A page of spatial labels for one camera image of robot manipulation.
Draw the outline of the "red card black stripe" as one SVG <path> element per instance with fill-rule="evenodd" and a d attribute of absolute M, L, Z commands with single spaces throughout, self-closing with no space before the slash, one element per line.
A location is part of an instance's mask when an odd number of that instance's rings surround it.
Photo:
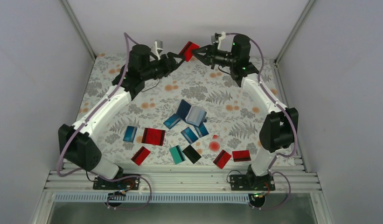
<path fill-rule="evenodd" d="M 183 49 L 179 52 L 179 55 L 184 56 L 185 61 L 189 62 L 190 59 L 193 57 L 192 51 L 195 49 L 198 49 L 200 46 L 188 41 L 188 43 L 183 47 Z"/>

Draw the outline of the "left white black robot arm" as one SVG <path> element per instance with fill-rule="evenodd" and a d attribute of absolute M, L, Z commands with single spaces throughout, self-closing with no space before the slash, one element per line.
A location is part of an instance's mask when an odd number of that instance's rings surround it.
<path fill-rule="evenodd" d="M 68 160 L 77 165 L 78 170 L 100 176 L 111 189 L 119 188 L 123 184 L 120 166 L 104 158 L 95 143 L 102 128 L 120 109 L 135 99 L 144 89 L 146 81 L 169 76 L 184 61 L 183 55 L 168 52 L 158 56 L 146 45 L 134 45 L 127 53 L 120 74 L 99 102 L 72 125 L 63 124 L 59 128 L 60 157 L 57 174 L 65 177 L 73 173 L 61 172 L 63 161 Z"/>

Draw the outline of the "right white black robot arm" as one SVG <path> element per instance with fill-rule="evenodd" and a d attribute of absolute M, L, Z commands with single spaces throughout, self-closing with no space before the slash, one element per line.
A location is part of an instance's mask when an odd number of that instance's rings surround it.
<path fill-rule="evenodd" d="M 232 33 L 230 51 L 220 50 L 223 39 L 229 33 L 215 34 L 212 44 L 192 50 L 192 54 L 203 64 L 215 68 L 227 67 L 231 78 L 266 113 L 259 132 L 263 147 L 248 166 L 246 184 L 257 190 L 264 184 L 264 177 L 272 175 L 272 166 L 278 157 L 292 157 L 298 147 L 297 127 L 299 113 L 282 103 L 268 88 L 262 78 L 263 66 L 259 69 L 250 62 L 251 46 L 261 48 L 250 37 Z"/>

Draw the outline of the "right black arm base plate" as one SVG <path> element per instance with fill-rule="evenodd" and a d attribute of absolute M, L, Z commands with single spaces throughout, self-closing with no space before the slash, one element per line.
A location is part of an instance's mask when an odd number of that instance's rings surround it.
<path fill-rule="evenodd" d="M 257 176 L 249 178 L 247 175 L 230 175 L 230 188 L 232 191 L 274 191 L 275 181 L 272 176 Z"/>

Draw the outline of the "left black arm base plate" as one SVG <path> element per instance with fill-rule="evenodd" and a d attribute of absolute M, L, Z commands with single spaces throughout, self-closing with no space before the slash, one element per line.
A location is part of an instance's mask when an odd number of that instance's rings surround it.
<path fill-rule="evenodd" d="M 132 177 L 117 182 L 110 182 L 96 177 L 92 188 L 94 190 L 138 190 L 139 182 L 139 177 Z"/>

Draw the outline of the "dark blue card holder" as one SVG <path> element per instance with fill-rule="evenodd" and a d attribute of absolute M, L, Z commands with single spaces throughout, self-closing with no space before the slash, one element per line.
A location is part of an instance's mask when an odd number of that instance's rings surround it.
<path fill-rule="evenodd" d="M 192 106 L 186 100 L 182 99 L 175 113 L 187 124 L 200 126 L 207 121 L 207 111 L 200 106 Z"/>

